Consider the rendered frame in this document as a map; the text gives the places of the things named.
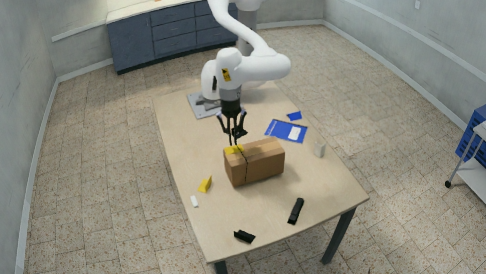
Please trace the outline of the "brown cardboard box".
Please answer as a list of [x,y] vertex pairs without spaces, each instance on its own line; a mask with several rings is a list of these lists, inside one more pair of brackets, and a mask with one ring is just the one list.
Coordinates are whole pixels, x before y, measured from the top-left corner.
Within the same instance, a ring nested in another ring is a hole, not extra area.
[[242,144],[242,147],[242,153],[229,155],[223,149],[225,172],[232,187],[284,172],[285,150],[275,136]]

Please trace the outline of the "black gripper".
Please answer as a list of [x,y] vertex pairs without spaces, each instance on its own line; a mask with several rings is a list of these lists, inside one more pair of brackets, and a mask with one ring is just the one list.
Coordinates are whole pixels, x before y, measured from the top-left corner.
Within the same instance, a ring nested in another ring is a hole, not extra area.
[[[233,124],[234,124],[234,143],[237,145],[237,137],[236,135],[239,134],[239,131],[242,130],[243,123],[244,123],[244,118],[247,115],[246,109],[241,109],[240,107],[240,98],[234,101],[224,101],[221,100],[221,106],[222,110],[218,113],[216,113],[216,118],[219,120],[222,130],[224,133],[226,133],[227,136],[229,136],[229,143],[230,146],[232,146],[232,140],[231,140],[231,128],[230,128],[230,118],[233,118]],[[237,116],[241,112],[239,124],[237,127]],[[222,114],[227,118],[227,128],[225,128],[225,125],[222,120]]]

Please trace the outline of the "blue notebook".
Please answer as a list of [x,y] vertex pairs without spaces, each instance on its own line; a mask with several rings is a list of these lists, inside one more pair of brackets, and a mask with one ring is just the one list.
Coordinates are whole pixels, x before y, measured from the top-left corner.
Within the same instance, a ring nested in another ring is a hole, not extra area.
[[276,136],[277,139],[302,145],[307,129],[306,126],[272,119],[264,136]]

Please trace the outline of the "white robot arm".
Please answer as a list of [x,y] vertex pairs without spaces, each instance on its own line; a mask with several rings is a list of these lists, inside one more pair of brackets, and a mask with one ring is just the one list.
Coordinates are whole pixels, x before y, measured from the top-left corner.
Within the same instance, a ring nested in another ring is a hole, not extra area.
[[[201,76],[203,96],[200,94],[195,100],[196,105],[203,104],[205,111],[220,108],[221,99],[237,100],[241,97],[241,90],[260,87],[290,73],[290,60],[269,48],[256,34],[257,9],[264,1],[208,0],[217,22],[239,36],[239,51],[236,48],[222,49],[216,60],[205,64]],[[228,2],[236,3],[239,22],[228,14]]]

